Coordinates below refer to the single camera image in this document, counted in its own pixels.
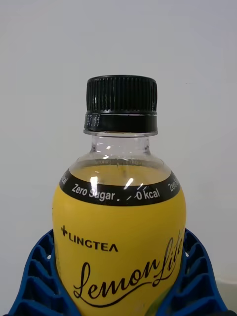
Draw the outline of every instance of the black label band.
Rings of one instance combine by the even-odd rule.
[[[98,184],[97,177],[87,182],[76,178],[69,169],[59,182],[64,193],[83,202],[111,206],[139,206],[167,201],[178,194],[180,184],[171,172],[170,176],[149,185],[114,186]]]

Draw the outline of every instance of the white wall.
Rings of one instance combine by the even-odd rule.
[[[237,1],[0,1],[0,314],[52,227],[66,168],[89,149],[86,81],[158,83],[154,152],[185,191],[187,227],[237,283]]]

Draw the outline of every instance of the yellow label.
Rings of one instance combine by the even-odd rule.
[[[53,202],[56,264],[68,294],[82,316],[155,315],[181,263],[186,211],[177,179],[126,195],[73,176],[70,183],[71,176],[65,173]]]

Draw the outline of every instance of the lemon tea bottle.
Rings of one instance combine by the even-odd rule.
[[[157,85],[96,77],[86,101],[91,150],[53,201],[57,271],[82,316],[153,316],[178,276],[186,219],[177,178],[149,147]]]

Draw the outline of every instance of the blue holder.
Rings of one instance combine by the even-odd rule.
[[[227,308],[217,290],[207,252],[186,230],[182,265],[156,316],[202,316]],[[55,267],[53,230],[32,249],[9,316],[81,316]]]

